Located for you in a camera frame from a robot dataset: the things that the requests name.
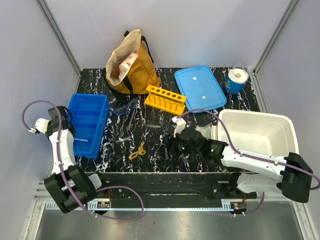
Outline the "yellow test tube rack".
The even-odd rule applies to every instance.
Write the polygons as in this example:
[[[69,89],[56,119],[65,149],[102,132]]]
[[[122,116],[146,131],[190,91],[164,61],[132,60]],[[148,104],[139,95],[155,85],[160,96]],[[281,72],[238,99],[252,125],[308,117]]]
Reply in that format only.
[[[186,96],[150,84],[147,86],[146,91],[148,96],[144,101],[145,105],[176,116],[184,113],[186,109]]]

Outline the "blue safety glasses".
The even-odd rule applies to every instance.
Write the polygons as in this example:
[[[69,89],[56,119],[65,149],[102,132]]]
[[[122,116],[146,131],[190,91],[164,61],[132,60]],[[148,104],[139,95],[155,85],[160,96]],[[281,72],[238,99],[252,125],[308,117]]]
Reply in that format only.
[[[138,104],[138,101],[136,99],[132,99],[124,106],[116,109],[114,111],[114,114],[117,116],[126,115],[126,114],[130,113],[137,106],[137,104]]]

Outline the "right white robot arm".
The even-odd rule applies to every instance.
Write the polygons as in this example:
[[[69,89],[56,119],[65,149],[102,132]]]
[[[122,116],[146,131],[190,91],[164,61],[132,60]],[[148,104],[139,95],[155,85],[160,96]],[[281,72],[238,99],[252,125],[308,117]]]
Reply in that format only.
[[[209,165],[246,170],[227,186],[228,194],[239,198],[244,193],[281,193],[299,203],[309,201],[313,171],[304,159],[294,152],[288,156],[241,152],[230,143],[206,139],[199,131],[185,128],[181,133],[167,134],[165,148],[174,155],[195,155]]]

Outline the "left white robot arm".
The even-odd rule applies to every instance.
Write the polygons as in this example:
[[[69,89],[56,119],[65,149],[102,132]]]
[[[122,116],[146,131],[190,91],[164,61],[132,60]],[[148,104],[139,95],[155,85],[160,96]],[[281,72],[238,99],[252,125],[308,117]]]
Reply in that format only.
[[[58,106],[48,110],[50,120],[39,118],[35,123],[38,132],[45,134],[52,145],[53,168],[51,176],[44,180],[48,191],[59,209],[67,214],[96,197],[107,195],[108,185],[97,173],[86,175],[76,164],[74,140],[76,129],[69,109]]]

